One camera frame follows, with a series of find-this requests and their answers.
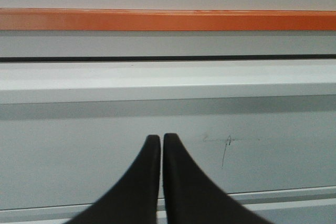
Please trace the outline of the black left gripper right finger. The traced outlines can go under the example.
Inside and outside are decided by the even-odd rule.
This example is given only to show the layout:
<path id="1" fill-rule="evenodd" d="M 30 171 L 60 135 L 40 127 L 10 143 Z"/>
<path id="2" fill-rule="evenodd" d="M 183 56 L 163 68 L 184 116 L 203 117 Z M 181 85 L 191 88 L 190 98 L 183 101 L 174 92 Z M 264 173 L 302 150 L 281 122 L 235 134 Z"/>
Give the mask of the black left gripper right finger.
<path id="1" fill-rule="evenodd" d="M 216 186 L 176 133 L 164 136 L 163 189 L 168 223 L 268 223 Z"/>

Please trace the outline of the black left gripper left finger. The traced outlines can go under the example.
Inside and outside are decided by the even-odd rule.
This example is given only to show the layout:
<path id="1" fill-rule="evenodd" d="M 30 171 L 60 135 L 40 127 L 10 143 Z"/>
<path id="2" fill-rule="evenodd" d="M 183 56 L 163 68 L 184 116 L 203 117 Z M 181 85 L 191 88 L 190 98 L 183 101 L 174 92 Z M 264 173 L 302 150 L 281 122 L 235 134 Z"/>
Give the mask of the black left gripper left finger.
<path id="1" fill-rule="evenodd" d="M 160 138 L 149 135 L 118 182 L 67 223 L 157 223 L 160 168 Z"/>

